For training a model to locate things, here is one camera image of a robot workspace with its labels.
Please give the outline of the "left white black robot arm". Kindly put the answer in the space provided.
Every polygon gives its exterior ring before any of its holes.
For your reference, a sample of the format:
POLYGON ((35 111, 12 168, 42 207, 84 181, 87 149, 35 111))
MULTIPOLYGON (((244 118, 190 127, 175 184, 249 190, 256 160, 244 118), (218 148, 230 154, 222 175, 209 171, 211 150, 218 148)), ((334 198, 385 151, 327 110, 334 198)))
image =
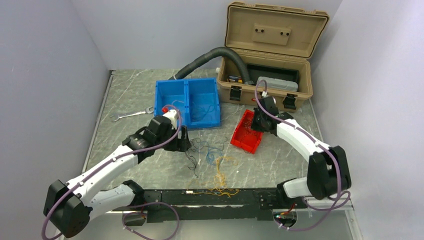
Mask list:
POLYGON ((54 181, 47 190, 41 237, 52 223, 61 236, 72 238, 90 221, 117 208, 142 211, 144 207, 161 205, 154 201, 135 181, 126 180, 111 190, 103 187, 123 172, 151 157, 156 150, 185 152, 189 148, 187 128, 177 110, 155 116, 149 125, 127 136, 109 156, 81 175, 62 182, 54 181))

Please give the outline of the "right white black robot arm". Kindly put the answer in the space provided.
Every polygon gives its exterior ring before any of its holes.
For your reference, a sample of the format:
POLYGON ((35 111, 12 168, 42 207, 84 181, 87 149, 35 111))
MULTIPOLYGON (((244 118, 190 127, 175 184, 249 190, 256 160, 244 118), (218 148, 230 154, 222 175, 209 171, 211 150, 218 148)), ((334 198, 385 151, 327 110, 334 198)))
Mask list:
POLYGON ((352 185, 346 152, 341 146, 330 146, 307 132, 287 112, 280 113, 271 96, 260 98, 254 108, 251 129, 268 132, 289 143, 305 159, 307 175, 279 183, 275 200, 289 207, 295 199, 317 200, 340 196, 352 185))

